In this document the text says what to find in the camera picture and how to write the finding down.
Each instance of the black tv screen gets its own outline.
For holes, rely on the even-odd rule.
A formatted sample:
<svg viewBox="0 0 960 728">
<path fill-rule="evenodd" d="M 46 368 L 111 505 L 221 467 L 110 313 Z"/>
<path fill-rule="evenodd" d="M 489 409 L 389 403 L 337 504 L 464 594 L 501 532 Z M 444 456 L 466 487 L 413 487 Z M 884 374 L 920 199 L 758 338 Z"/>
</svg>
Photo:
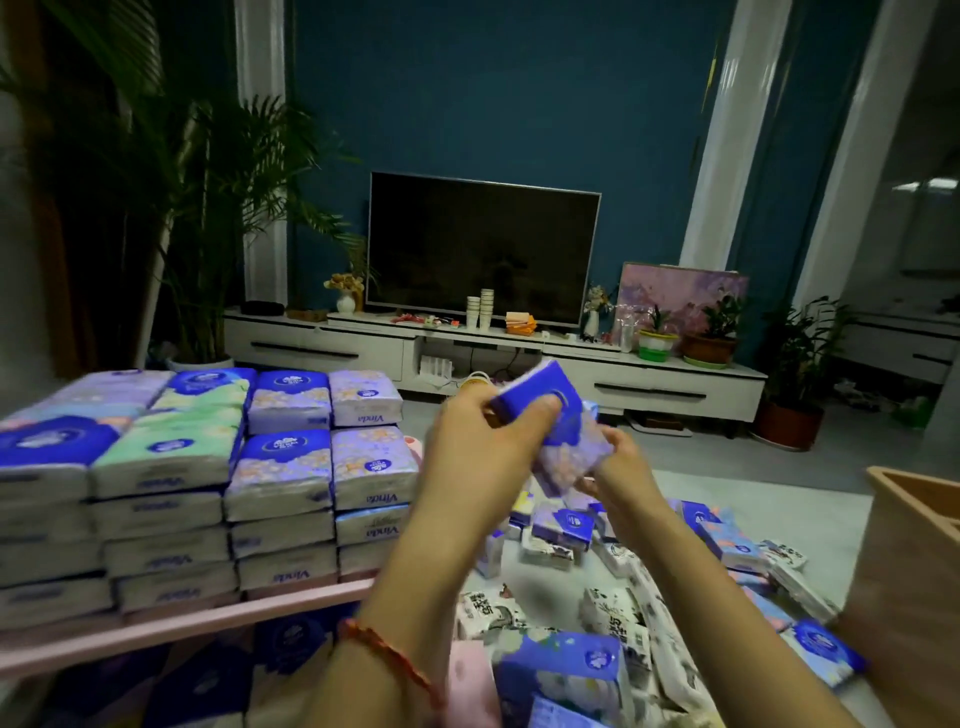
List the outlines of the black tv screen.
<svg viewBox="0 0 960 728">
<path fill-rule="evenodd" d="M 494 290 L 493 315 L 580 322 L 600 195 L 373 172 L 367 302 L 463 313 Z"/>
</svg>

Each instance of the white vase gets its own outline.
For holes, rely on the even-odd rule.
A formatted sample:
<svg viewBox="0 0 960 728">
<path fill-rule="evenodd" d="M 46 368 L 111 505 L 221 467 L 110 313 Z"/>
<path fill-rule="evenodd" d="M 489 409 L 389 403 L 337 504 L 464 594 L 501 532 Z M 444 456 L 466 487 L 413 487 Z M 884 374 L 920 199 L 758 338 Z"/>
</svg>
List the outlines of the white vase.
<svg viewBox="0 0 960 728">
<path fill-rule="evenodd" d="M 587 322 L 584 324 L 584 338 L 595 339 L 600 333 L 600 314 L 591 311 L 587 314 Z"/>
<path fill-rule="evenodd" d="M 353 294 L 344 291 L 337 299 L 337 311 L 340 313 L 353 313 L 356 310 L 357 301 L 353 299 Z"/>
</svg>

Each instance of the flower vase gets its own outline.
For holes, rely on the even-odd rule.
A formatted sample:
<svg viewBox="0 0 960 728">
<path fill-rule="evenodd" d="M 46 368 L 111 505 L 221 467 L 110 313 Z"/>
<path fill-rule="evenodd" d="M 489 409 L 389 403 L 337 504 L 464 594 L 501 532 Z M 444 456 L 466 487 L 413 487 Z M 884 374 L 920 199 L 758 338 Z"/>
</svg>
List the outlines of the flower vase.
<svg viewBox="0 0 960 728">
<path fill-rule="evenodd" d="M 356 310 L 357 302 L 353 299 L 353 294 L 349 291 L 341 291 L 340 298 L 337 299 L 337 311 L 340 313 L 353 313 Z"/>
</svg>

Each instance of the potted plant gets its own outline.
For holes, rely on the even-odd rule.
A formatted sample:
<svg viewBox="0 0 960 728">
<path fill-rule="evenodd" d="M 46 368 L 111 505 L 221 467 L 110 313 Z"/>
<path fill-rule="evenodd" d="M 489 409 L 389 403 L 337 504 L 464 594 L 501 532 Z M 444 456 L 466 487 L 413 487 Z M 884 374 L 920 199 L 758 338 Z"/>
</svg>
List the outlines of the potted plant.
<svg viewBox="0 0 960 728">
<path fill-rule="evenodd" d="M 734 294 L 724 295 L 714 305 L 704 306 L 707 330 L 703 333 L 684 333 L 680 351 L 684 361 L 708 369 L 730 366 L 736 349 L 736 325 L 740 320 L 743 302 Z"/>
<path fill-rule="evenodd" d="M 654 303 L 650 312 L 650 326 L 640 330 L 639 348 L 637 353 L 641 359 L 647 361 L 666 361 L 674 344 L 680 338 L 679 334 L 667 333 L 666 327 L 670 323 L 670 311 L 661 311 Z"/>
<path fill-rule="evenodd" d="M 828 389 L 828 365 L 839 351 L 847 308 L 822 296 L 764 319 L 768 327 L 756 364 L 767 384 L 751 434 L 780 448 L 808 450 L 824 419 L 819 398 Z"/>
</svg>

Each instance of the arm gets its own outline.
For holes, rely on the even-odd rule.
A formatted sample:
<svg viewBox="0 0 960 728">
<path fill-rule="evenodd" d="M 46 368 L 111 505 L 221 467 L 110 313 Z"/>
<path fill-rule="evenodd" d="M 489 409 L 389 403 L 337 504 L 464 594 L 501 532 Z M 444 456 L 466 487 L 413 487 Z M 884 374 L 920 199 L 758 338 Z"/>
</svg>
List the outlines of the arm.
<svg viewBox="0 0 960 728">
<path fill-rule="evenodd" d="M 633 439 L 612 427 L 604 432 L 615 453 L 595 473 L 596 495 L 617 537 L 660 587 L 726 724 L 858 727 L 670 509 Z"/>
<path fill-rule="evenodd" d="M 491 428 L 492 386 L 448 400 L 434 423 L 410 521 L 364 601 L 357 621 L 426 673 L 446 679 L 457 594 L 483 539 L 510 513 L 560 402 L 542 398 L 512 424 Z M 333 653 L 303 728 L 420 725 L 425 692 L 357 641 Z"/>
</svg>

